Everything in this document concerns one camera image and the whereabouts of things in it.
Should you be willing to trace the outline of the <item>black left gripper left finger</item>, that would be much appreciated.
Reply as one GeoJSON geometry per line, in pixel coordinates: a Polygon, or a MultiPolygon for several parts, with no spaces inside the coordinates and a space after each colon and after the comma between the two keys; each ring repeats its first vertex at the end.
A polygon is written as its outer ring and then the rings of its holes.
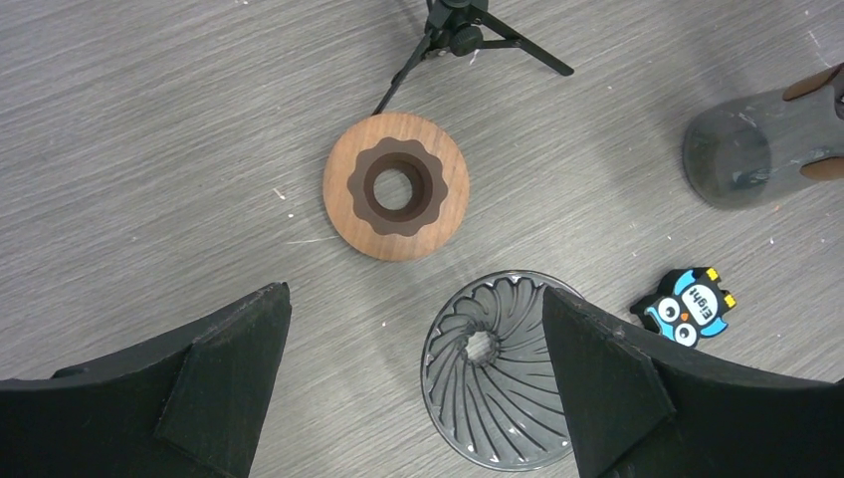
{"type": "Polygon", "coordinates": [[[47,379],[1,383],[5,477],[245,477],[291,322],[269,284],[47,379]]]}

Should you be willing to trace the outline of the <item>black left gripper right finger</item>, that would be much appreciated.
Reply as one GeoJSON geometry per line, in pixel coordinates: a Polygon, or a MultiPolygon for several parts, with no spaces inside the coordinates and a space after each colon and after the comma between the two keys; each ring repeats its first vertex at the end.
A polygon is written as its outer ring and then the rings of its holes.
{"type": "Polygon", "coordinates": [[[687,349],[555,288],[542,322],[583,477],[839,477],[843,385],[687,349]]]}

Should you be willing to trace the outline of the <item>smoky glass carafe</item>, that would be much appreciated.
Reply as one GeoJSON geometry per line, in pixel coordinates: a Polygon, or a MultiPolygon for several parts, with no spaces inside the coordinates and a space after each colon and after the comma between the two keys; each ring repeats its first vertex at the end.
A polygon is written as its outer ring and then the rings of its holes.
{"type": "Polygon", "coordinates": [[[843,176],[843,67],[695,116],[683,140],[688,182],[722,210],[747,209],[843,176]]]}

